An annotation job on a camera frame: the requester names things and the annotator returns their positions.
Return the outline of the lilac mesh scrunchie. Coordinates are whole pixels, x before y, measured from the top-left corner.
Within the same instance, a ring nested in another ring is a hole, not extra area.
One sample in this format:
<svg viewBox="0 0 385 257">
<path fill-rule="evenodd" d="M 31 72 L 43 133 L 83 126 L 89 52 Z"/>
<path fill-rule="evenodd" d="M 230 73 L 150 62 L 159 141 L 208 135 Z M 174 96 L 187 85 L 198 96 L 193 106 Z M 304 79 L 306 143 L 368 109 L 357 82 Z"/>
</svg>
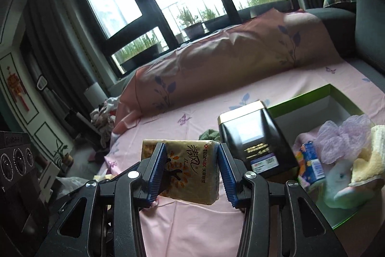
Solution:
<svg viewBox="0 0 385 257">
<path fill-rule="evenodd" d="M 339 160 L 353 162 L 369 143 L 372 122 L 368 115 L 352 115 L 341 125 L 325 122 L 313 141 L 318 157 L 323 164 Z"/>
</svg>

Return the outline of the yellow tissue packet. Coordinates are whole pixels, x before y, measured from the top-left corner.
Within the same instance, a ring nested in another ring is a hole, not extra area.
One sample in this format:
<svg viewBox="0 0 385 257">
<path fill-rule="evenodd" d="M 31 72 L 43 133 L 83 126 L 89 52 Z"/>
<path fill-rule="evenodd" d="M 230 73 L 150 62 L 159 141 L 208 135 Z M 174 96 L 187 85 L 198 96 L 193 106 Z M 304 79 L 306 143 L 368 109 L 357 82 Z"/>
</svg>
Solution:
<svg viewBox="0 0 385 257">
<path fill-rule="evenodd" d="M 219 194 L 218 142 L 145 139 L 141 158 L 149 158 L 159 142 L 166 146 L 165 170 L 171 175 L 161 195 L 197 204 L 214 204 Z"/>
</svg>

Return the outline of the blue tissue packet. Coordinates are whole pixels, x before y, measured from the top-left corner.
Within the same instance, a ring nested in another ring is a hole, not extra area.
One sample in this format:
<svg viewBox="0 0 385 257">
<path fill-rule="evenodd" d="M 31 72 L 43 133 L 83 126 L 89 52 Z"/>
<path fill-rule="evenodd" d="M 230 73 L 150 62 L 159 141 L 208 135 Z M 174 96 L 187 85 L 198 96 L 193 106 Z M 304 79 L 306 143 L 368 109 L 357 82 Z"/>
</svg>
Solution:
<svg viewBox="0 0 385 257">
<path fill-rule="evenodd" d="M 301 145 L 295 153 L 299 164 L 298 179 L 304 188 L 318 183 L 325 178 L 324 170 L 312 141 Z"/>
</svg>

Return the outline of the pale green plush toy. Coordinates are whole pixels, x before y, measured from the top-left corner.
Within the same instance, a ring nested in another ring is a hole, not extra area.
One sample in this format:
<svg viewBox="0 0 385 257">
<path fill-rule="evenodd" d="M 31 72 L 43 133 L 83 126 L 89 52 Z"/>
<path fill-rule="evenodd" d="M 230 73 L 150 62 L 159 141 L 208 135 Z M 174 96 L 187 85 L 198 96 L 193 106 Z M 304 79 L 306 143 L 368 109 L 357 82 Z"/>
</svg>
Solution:
<svg viewBox="0 0 385 257">
<path fill-rule="evenodd" d="M 338 160 L 326 174 L 324 203 L 330 208 L 353 209 L 369 201 L 375 195 L 365 186 L 350 186 L 352 162 Z"/>
</svg>

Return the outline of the pink floral bedsheet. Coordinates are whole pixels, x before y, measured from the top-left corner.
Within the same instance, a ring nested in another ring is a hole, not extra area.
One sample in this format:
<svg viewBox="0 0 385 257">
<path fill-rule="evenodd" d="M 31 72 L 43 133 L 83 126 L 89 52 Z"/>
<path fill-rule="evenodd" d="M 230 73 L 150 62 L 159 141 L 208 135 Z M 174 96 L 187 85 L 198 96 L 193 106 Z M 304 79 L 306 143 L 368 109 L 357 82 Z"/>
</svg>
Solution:
<svg viewBox="0 0 385 257">
<path fill-rule="evenodd" d="M 334 61 L 294 68 L 233 91 L 195 85 L 181 75 L 144 67 L 120 98 L 106 164 L 119 174 L 148 154 L 142 144 L 168 142 L 168 171 L 177 177 L 166 194 L 139 213 L 147 256 L 235 256 L 244 214 L 229 202 L 226 175 L 217 170 L 220 140 L 247 171 L 275 181 L 297 178 L 295 153 L 308 132 L 334 126 L 337 157 L 356 158 L 371 124 L 384 123 L 384 92 L 373 78 Z"/>
</svg>

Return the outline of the black tea tin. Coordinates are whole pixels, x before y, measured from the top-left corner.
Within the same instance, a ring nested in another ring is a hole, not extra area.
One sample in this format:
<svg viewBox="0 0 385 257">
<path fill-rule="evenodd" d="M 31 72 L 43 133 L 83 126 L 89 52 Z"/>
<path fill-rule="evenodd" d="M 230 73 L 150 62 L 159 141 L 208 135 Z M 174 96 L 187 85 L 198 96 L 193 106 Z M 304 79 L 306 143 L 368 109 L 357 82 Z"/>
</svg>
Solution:
<svg viewBox="0 0 385 257">
<path fill-rule="evenodd" d="M 260 100 L 218 116 L 221 142 L 247 170 L 266 180 L 285 183 L 296 179 L 299 164 L 287 140 Z"/>
</svg>

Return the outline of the floral clothes pile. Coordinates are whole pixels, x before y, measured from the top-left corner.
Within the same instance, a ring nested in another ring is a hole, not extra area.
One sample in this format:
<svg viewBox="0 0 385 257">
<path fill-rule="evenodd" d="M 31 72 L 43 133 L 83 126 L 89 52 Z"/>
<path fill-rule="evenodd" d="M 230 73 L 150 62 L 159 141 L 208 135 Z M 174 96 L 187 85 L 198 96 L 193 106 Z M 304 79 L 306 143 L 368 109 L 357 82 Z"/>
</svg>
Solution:
<svg viewBox="0 0 385 257">
<path fill-rule="evenodd" d="M 90 113 L 92 125 L 101 134 L 100 142 L 103 148 L 110 145 L 118 104 L 119 97 L 110 97 Z"/>
</svg>

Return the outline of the green storage box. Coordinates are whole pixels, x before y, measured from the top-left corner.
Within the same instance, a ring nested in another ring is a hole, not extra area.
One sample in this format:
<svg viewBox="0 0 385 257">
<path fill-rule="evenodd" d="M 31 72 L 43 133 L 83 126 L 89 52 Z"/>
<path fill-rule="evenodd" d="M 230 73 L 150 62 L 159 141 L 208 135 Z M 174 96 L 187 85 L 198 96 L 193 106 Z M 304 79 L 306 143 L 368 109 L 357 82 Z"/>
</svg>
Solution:
<svg viewBox="0 0 385 257">
<path fill-rule="evenodd" d="M 347 96 L 330 84 L 270 107 L 268 111 L 292 147 L 295 139 L 301 133 L 308 133 L 315 139 L 319 128 L 327 121 L 341 125 L 352 115 L 365 114 Z M 335 162 L 321 164 L 326 176 Z M 326 179 L 323 184 L 308 193 L 332 228 L 336 228 L 352 217 L 362 205 L 353 209 L 328 207 L 324 203 L 325 181 Z M 383 179 L 381 178 L 362 186 L 376 192 L 382 185 Z"/>
</svg>

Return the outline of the cream fluffy towel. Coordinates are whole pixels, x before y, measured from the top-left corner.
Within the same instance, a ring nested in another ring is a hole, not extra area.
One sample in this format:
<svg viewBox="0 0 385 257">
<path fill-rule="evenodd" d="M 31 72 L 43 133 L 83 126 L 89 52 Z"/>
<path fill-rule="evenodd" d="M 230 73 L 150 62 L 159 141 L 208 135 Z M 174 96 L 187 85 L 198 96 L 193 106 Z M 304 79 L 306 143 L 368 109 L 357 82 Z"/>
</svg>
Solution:
<svg viewBox="0 0 385 257">
<path fill-rule="evenodd" d="M 349 186 L 362 186 L 384 175 L 384 125 L 371 128 L 369 148 L 363 148 L 352 167 Z"/>
</svg>

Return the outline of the green crumpled cloth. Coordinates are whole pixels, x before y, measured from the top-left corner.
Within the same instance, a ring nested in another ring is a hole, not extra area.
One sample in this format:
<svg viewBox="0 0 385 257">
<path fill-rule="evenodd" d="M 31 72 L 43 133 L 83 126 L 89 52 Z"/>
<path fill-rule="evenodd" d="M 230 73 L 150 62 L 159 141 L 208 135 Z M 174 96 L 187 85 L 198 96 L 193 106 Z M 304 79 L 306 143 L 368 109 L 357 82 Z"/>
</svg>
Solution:
<svg viewBox="0 0 385 257">
<path fill-rule="evenodd" d="M 216 131 L 214 129 L 208 129 L 204 131 L 201 135 L 199 135 L 199 140 L 211 140 L 211 141 L 216 141 L 220 142 L 221 141 L 221 136 L 219 131 Z"/>
</svg>

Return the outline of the red chinese knot ornament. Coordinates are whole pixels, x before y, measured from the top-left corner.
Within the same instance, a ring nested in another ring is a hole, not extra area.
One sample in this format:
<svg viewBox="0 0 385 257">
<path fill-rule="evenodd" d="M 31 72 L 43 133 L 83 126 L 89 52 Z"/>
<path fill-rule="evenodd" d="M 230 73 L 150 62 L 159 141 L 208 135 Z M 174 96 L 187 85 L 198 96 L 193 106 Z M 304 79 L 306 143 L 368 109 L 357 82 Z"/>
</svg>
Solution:
<svg viewBox="0 0 385 257">
<path fill-rule="evenodd" d="M 20 103 L 26 112 L 29 112 L 29 106 L 27 105 L 24 95 L 26 89 L 24 88 L 21 79 L 17 73 L 12 72 L 10 66 L 6 67 L 8 75 L 6 77 L 6 84 L 15 104 Z"/>
</svg>

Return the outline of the black planter with grass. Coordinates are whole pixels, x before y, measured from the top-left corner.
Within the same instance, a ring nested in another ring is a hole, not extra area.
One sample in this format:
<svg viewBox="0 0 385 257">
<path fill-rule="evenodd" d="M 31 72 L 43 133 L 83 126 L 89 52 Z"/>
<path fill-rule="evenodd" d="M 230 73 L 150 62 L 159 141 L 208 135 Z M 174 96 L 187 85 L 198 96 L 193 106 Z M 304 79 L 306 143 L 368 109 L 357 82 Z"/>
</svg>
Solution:
<svg viewBox="0 0 385 257">
<path fill-rule="evenodd" d="M 142 62 L 148 63 L 155 59 L 160 53 L 162 53 L 160 42 L 148 47 L 139 42 L 131 42 L 116 52 L 114 57 L 124 72 L 130 72 L 139 67 Z"/>
</svg>

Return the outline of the pink floral pillow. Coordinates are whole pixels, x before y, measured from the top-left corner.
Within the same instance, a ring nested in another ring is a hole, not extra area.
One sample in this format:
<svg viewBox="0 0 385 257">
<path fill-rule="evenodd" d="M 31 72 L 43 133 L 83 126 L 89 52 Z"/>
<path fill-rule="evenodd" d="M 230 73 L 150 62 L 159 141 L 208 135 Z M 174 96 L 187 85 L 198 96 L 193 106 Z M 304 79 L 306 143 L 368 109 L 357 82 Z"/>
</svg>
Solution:
<svg viewBox="0 0 385 257">
<path fill-rule="evenodd" d="M 326 27 L 316 16 L 271 9 L 138 68 L 119 98 L 113 133 L 134 128 L 142 117 L 337 58 Z"/>
</svg>

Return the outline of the dark grey sofa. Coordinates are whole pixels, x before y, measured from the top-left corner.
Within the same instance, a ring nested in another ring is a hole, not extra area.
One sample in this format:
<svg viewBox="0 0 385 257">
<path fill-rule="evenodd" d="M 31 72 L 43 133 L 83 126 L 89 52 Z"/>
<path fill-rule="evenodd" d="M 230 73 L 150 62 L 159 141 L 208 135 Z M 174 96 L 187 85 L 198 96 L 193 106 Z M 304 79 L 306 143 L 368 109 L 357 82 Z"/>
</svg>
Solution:
<svg viewBox="0 0 385 257">
<path fill-rule="evenodd" d="M 342 8 L 310 8 L 327 29 L 339 55 L 384 90 L 384 3 L 359 0 L 355 14 Z"/>
</svg>

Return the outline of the round black plant pot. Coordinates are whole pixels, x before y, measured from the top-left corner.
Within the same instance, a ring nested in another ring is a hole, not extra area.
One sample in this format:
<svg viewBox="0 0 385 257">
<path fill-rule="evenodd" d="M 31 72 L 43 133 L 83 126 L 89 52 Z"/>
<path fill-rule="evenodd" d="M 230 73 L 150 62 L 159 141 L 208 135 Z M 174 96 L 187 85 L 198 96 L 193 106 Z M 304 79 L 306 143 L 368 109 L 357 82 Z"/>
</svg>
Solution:
<svg viewBox="0 0 385 257">
<path fill-rule="evenodd" d="M 203 37 L 205 34 L 205 30 L 201 22 L 185 27 L 183 30 L 190 40 Z"/>
</svg>

